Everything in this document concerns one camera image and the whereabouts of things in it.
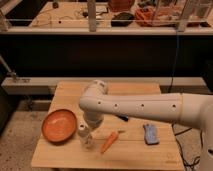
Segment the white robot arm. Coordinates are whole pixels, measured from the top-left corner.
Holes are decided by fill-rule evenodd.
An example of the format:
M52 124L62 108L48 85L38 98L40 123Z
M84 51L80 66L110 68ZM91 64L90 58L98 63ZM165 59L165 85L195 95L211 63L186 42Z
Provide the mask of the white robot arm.
M101 114L128 115L200 129L204 144L198 171L213 171L213 95L168 93L151 95L108 95L101 80L91 82L82 93L79 107L88 124Z

